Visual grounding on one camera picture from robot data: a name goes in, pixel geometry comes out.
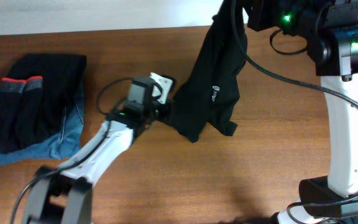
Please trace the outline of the black t-shirt with logo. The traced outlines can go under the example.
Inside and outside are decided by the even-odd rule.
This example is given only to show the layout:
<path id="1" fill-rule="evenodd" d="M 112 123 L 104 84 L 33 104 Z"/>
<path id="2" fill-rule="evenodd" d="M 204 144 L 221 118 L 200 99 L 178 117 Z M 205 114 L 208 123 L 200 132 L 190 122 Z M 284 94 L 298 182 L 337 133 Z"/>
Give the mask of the black t-shirt with logo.
<path id="1" fill-rule="evenodd" d="M 192 143 L 199 140 L 207 124 L 225 136 L 232 136 L 237 128 L 231 116 L 240 98 L 237 76 L 246 64 L 244 31 L 241 6 L 224 0 L 189 78 L 173 97 L 171 125 Z"/>

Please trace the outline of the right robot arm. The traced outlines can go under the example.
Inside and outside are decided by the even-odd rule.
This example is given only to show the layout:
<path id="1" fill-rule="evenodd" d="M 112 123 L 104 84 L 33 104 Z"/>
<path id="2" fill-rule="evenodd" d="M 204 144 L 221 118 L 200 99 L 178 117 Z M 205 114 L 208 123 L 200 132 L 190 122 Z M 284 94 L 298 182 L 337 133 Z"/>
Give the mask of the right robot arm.
<path id="1" fill-rule="evenodd" d="M 329 115 L 327 176 L 305 179 L 272 223 L 358 223 L 358 1 L 244 1 L 254 31 L 278 27 L 307 41 Z"/>

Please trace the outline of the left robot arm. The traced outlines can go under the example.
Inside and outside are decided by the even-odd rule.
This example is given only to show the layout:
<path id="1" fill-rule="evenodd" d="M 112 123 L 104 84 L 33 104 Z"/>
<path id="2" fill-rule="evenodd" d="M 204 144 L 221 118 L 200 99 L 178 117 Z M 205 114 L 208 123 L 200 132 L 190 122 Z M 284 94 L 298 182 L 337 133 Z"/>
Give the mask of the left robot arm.
<path id="1" fill-rule="evenodd" d="M 174 78 L 151 73 L 128 81 L 127 96 L 104 114 L 97 134 L 58 167 L 41 167 L 27 184 L 23 224 L 91 223 L 93 189 L 101 176 L 154 121 L 172 118 L 168 95 Z"/>

